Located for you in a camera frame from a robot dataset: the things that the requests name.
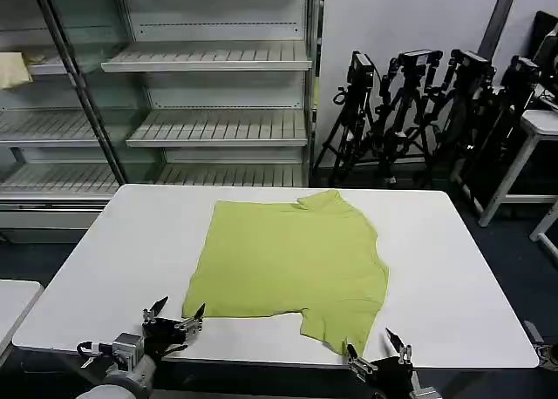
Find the yellow-green t-shirt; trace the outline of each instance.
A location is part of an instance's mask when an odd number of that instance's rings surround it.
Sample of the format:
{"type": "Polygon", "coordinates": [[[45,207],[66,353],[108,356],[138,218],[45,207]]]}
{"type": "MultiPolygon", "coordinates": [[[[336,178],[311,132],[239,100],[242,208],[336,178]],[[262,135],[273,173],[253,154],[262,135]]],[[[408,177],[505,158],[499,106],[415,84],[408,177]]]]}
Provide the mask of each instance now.
{"type": "Polygon", "coordinates": [[[218,201],[183,315],[303,314],[301,334],[339,354],[349,338],[362,354],[382,307],[389,268],[378,235],[338,191],[298,203],[218,201]]]}

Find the white table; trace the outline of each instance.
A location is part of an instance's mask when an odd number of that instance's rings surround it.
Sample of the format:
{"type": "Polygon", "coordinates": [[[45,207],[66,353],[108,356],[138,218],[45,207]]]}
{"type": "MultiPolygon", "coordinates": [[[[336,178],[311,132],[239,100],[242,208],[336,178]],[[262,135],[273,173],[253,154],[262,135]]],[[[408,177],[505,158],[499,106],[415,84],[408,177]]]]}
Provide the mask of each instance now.
{"type": "Polygon", "coordinates": [[[11,337],[41,293],[36,281],[0,280],[0,366],[10,353],[11,337]]]}
{"type": "Polygon", "coordinates": [[[527,139],[517,153],[514,162],[507,169],[506,175],[487,207],[482,210],[479,218],[479,225],[482,227],[488,225],[502,203],[556,202],[555,194],[508,194],[539,142],[558,140],[558,113],[546,110],[527,110],[521,118],[521,128],[527,133],[527,139]]]}
{"type": "MultiPolygon", "coordinates": [[[[168,295],[180,319],[217,200],[292,202],[317,189],[140,186],[119,189],[16,332],[20,348],[74,353],[79,342],[138,333],[141,311],[168,295]]],[[[536,354],[490,268],[444,193],[342,190],[378,230],[391,268],[364,357],[385,357],[384,328],[429,369],[532,368],[536,354]]],[[[299,335],[301,316],[206,319],[181,361],[339,367],[341,356],[299,335]]]]}

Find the white wall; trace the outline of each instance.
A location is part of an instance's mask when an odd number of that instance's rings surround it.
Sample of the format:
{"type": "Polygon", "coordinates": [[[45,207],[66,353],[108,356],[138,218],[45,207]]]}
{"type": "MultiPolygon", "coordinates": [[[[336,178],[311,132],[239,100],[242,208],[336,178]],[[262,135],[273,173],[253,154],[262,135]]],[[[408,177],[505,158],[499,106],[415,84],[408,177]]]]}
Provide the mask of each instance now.
{"type": "MultiPolygon", "coordinates": [[[[337,87],[345,85],[352,51],[368,53],[383,75],[390,59],[402,51],[441,50],[441,82],[452,49],[479,49],[495,4],[496,0],[325,0],[316,155],[339,113],[331,99],[337,87]]],[[[394,81],[392,89],[399,84],[394,81]]]]}
{"type": "Polygon", "coordinates": [[[501,80],[512,57],[527,51],[534,16],[539,10],[558,17],[558,0],[514,0],[494,53],[497,81],[501,80]]]}

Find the shelf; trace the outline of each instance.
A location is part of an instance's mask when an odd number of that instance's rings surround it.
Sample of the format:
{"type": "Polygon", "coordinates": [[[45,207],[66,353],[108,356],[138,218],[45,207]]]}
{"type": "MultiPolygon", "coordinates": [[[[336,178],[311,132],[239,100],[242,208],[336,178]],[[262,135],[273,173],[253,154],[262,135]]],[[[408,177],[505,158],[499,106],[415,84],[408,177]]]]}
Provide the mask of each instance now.
{"type": "Polygon", "coordinates": [[[131,147],[306,146],[303,110],[157,110],[131,147]]]}
{"type": "Polygon", "coordinates": [[[36,48],[24,51],[25,58],[30,60],[27,70],[33,76],[65,74],[66,69],[56,48],[36,48]]]}
{"type": "Polygon", "coordinates": [[[167,164],[155,184],[302,187],[300,164],[167,164]]]}
{"type": "MultiPolygon", "coordinates": [[[[29,47],[23,49],[27,70],[33,77],[63,75],[66,73],[62,58],[55,47],[29,47]]],[[[75,48],[76,60],[83,73],[94,71],[103,60],[103,52],[92,46],[75,48]]]]}
{"type": "Polygon", "coordinates": [[[101,64],[105,72],[307,71],[306,45],[295,41],[136,42],[101,64]]]}
{"type": "MultiPolygon", "coordinates": [[[[105,116],[107,130],[118,141],[126,135],[126,127],[112,126],[111,113],[105,116]]],[[[0,112],[0,146],[92,148],[99,147],[99,142],[80,110],[33,110],[0,112]]]]}
{"type": "Polygon", "coordinates": [[[0,183],[0,198],[11,194],[110,198],[118,188],[107,164],[24,164],[0,183]]]}

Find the white side table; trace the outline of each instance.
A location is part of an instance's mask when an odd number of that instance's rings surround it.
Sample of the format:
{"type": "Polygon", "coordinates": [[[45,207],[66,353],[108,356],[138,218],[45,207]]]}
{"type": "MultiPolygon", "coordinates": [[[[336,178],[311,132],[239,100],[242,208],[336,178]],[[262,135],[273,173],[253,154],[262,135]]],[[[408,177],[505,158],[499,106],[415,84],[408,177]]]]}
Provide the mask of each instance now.
{"type": "Polygon", "coordinates": [[[554,203],[558,199],[556,195],[508,194],[538,143],[542,140],[558,140],[558,113],[527,110],[521,119],[521,127],[528,134],[527,140],[487,207],[482,210],[479,219],[482,227],[488,225],[502,203],[554,203]]]}
{"type": "Polygon", "coordinates": [[[36,281],[0,280],[0,367],[10,354],[11,337],[41,293],[36,281]]]}

